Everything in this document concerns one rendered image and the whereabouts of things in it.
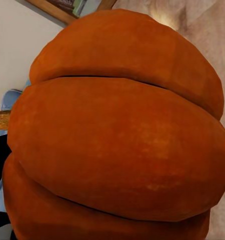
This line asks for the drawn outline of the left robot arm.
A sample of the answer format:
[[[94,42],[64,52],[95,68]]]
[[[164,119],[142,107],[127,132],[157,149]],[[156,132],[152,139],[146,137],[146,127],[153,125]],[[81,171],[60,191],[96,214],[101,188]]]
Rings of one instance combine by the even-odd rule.
[[[0,240],[18,240],[6,210],[0,211]]]

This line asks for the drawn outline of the pumpkin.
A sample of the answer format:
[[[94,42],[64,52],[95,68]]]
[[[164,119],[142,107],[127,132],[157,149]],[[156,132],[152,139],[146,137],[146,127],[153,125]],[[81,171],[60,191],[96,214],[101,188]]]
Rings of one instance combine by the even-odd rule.
[[[222,82],[171,27],[123,8],[76,19],[0,111],[18,240],[205,240],[225,193]]]

